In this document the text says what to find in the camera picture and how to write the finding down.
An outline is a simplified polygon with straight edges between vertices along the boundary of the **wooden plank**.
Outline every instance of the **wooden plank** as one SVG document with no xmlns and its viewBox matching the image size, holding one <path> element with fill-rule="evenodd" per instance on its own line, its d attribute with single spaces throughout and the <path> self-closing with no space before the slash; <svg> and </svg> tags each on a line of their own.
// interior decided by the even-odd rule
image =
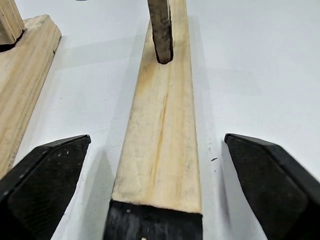
<svg viewBox="0 0 320 240">
<path fill-rule="evenodd" d="M 172 27 L 168 0 L 148 0 L 157 60 L 167 64 L 173 58 Z"/>
<path fill-rule="evenodd" d="M 48 15 L 24 24 L 16 46 L 0 52 L 0 179 L 13 164 L 61 39 Z"/>
<path fill-rule="evenodd" d="M 174 57 L 157 62 L 149 24 L 111 198 L 201 213 L 187 8 L 170 5 Z"/>
<path fill-rule="evenodd" d="M 0 45 L 14 44 L 25 28 L 14 0 L 0 0 Z"/>
</svg>

